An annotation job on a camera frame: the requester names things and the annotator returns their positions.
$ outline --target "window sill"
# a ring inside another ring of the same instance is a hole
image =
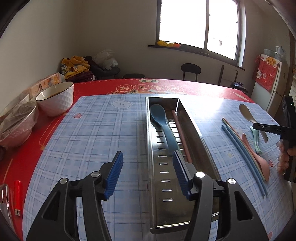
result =
[[[219,61],[222,61],[224,63],[227,63],[227,64],[230,64],[238,69],[241,69],[243,71],[245,71],[245,69],[243,69],[242,67],[239,67],[237,66],[236,64],[233,64],[233,60],[229,60],[229,58],[223,56],[223,55],[220,55],[220,54],[217,54],[217,53],[213,53],[213,55],[210,55],[210,54],[207,54],[207,53],[204,53],[204,52],[201,52],[201,51],[198,51],[198,50],[190,50],[190,49],[185,49],[185,48],[182,48],[182,45],[180,46],[180,48],[173,48],[173,47],[165,47],[165,46],[159,46],[159,45],[148,45],[149,48],[164,48],[164,49],[173,49],[173,50],[179,50],[179,51],[183,51],[183,52],[188,52],[188,53],[195,53],[195,54],[200,54],[200,55],[203,55],[203,56],[206,56],[206,57],[209,57],[209,58],[213,58],[213,59],[217,59]]]

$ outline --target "red tablecloth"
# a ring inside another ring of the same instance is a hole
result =
[[[240,90],[204,83],[158,79],[118,79],[77,83],[74,85],[74,103],[81,96],[124,93],[189,94],[253,103]],[[41,111],[38,122],[34,126],[28,140],[21,147],[7,151],[4,160],[0,162],[0,179],[10,187],[10,200],[13,200],[12,191],[14,181],[20,180],[23,186],[21,197],[22,205],[24,205],[29,182],[40,155],[65,115],[66,113],[55,118],[50,118],[45,116]],[[11,206],[11,212],[13,214],[12,218],[15,230],[17,235],[22,239],[22,217],[15,216],[12,210],[13,205]]]

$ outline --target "beige spoon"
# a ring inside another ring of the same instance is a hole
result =
[[[239,111],[241,112],[242,116],[252,122],[252,123],[258,123],[255,118],[252,116],[249,108],[247,106],[245,106],[244,104],[240,104],[239,105]],[[268,141],[268,137],[266,135],[266,133],[264,131],[259,131],[263,137],[264,142],[266,143]]]
[[[242,141],[243,143],[248,147],[258,164],[261,166],[262,174],[265,178],[265,180],[268,182],[269,180],[269,175],[270,175],[270,170],[269,170],[269,164],[265,159],[263,159],[261,156],[257,155],[256,152],[253,151],[252,147],[250,146],[246,134],[242,134]]]

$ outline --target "yellow clothing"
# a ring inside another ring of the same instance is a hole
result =
[[[90,69],[88,61],[84,60],[83,57],[73,56],[71,59],[62,59],[62,74],[65,79],[68,79],[76,74],[87,72]]]

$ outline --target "metal screw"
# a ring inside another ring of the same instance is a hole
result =
[[[60,182],[60,184],[65,184],[65,183],[67,183],[67,179],[66,178],[62,178],[59,182]]]
[[[233,178],[230,178],[230,179],[228,179],[228,182],[229,182],[230,184],[235,184],[235,183],[236,183],[236,180],[234,180]]]
[[[100,176],[100,173],[99,172],[93,172],[91,174],[91,177],[98,177],[98,176]]]
[[[205,174],[203,172],[197,172],[195,175],[199,178],[205,177]]]

